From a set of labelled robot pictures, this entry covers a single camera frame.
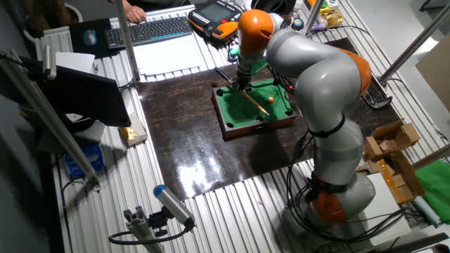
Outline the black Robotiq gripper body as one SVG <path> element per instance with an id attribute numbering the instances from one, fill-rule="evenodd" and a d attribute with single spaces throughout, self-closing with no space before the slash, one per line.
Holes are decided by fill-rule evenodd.
<path id="1" fill-rule="evenodd" d="M 251 74 L 248 74 L 247 72 L 243 72 L 240 69 L 237 69 L 235 83 L 237 84 L 238 88 L 246 88 L 250 83 L 251 78 L 252 78 Z"/>

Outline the person's hand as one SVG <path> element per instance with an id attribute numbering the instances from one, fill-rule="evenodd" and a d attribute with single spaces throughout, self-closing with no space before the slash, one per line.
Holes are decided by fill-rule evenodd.
<path id="1" fill-rule="evenodd" d="M 138 6 L 125 4 L 124 11 L 129 22 L 140 23 L 146 19 L 146 12 Z"/>

